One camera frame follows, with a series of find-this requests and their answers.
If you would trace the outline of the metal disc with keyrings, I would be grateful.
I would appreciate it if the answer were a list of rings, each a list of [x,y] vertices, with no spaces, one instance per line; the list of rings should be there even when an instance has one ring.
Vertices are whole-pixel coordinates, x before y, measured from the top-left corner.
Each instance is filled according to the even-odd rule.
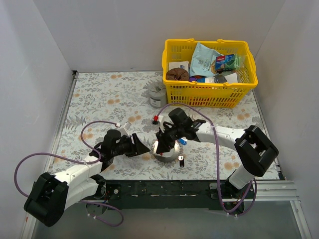
[[[151,154],[156,160],[163,163],[174,162],[176,160],[179,160],[179,157],[183,155],[183,145],[179,141],[175,142],[174,148],[171,149],[170,152],[157,154],[156,153],[157,147],[158,147],[158,141],[155,140],[152,145]]]

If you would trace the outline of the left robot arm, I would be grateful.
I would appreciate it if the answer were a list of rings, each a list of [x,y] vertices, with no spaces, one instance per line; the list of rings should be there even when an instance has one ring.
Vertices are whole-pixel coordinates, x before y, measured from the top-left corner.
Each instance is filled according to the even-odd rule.
[[[85,198],[107,200],[110,191],[100,173],[108,168],[116,156],[139,156],[149,152],[135,133],[107,131],[103,141],[94,146],[82,164],[75,164],[56,174],[43,173],[35,181],[24,204],[24,210],[51,227],[64,211]]]

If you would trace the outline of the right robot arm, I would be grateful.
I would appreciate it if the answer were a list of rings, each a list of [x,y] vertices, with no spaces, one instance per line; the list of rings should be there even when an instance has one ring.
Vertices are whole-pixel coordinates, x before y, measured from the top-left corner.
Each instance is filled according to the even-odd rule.
[[[214,143],[236,151],[241,166],[227,179],[226,194],[239,197],[244,187],[255,177],[262,177],[277,158],[279,151],[263,131],[251,125],[247,129],[213,126],[208,120],[192,120],[181,108],[172,110],[166,122],[162,116],[154,116],[153,124],[159,125],[156,133],[156,154],[171,153],[177,140]]]

